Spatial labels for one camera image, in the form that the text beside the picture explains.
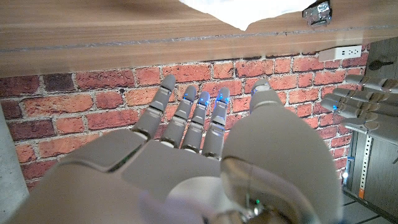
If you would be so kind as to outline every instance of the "robotic hand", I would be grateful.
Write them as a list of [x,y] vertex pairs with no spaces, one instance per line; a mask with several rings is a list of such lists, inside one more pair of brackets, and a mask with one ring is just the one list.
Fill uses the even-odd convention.
[[348,75],[346,81],[377,92],[337,88],[321,105],[345,117],[344,127],[398,146],[398,80]]
[[131,130],[64,157],[9,223],[338,223],[341,191],[328,148],[266,80],[223,145],[222,88],[200,150],[209,94],[187,88],[160,141],[151,140],[175,85],[160,84]]

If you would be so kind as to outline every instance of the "electrical outlet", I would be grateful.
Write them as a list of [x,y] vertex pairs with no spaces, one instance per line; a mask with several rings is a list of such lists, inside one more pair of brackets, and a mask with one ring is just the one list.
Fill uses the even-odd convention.
[[322,50],[319,52],[319,61],[339,60],[357,58],[361,56],[362,45],[349,47],[335,47],[334,49]]

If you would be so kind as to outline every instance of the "wooden shelf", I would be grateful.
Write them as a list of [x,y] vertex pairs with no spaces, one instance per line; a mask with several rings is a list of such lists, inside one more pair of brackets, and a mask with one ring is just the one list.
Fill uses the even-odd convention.
[[312,30],[301,12],[246,32],[171,0],[7,0],[1,77],[311,52],[398,36],[397,1],[331,1]]

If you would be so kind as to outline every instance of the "white cloth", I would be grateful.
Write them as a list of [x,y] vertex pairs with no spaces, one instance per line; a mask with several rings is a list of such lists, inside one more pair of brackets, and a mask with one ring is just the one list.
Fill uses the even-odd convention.
[[179,0],[245,31],[252,22],[303,11],[315,0]]

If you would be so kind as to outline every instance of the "brick wall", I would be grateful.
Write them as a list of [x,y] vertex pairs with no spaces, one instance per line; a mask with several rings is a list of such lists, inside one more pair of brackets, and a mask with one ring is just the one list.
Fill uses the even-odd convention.
[[357,88],[344,79],[347,74],[364,74],[368,48],[363,47],[361,58],[326,63],[318,62],[317,53],[307,53],[2,78],[1,105],[31,189],[65,154],[109,131],[131,128],[167,74],[174,74],[177,84],[157,138],[187,86],[208,91],[211,105],[222,86],[231,90],[229,130],[248,115],[254,82],[267,77],[285,107],[325,140],[341,177],[351,133],[339,125],[340,116],[320,106],[320,100],[338,86]]

